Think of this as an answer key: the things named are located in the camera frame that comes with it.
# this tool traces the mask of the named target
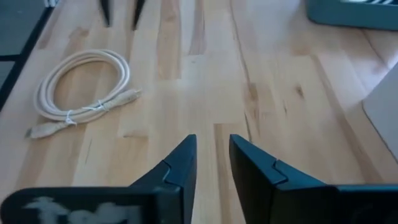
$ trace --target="black pointed object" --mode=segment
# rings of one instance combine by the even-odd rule
[[[247,224],[398,223],[398,185],[327,185],[235,134],[229,158]]]
[[[3,224],[87,222],[191,223],[197,171],[196,136],[129,187],[47,187],[13,193],[1,205]]]
[[[106,27],[111,26],[111,0],[99,0],[99,6],[101,8],[102,15]]]
[[[132,23],[133,30],[137,29],[138,20],[141,15],[141,11],[142,11],[142,8],[144,7],[144,4],[145,4],[145,0],[136,0],[136,5],[135,5],[136,9],[134,10],[134,20]]]

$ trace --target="wooden tabletop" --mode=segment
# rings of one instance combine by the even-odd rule
[[[361,100],[398,60],[398,33],[313,24],[301,0],[134,1],[103,27],[96,1],[61,1],[0,114],[0,198],[32,186],[126,186],[187,134],[198,138],[193,223],[243,223],[228,139],[236,133],[327,183],[398,182],[398,164]],[[66,56],[125,56],[143,96],[40,140],[32,94]],[[116,81],[110,65],[76,68],[56,103],[79,108]]]

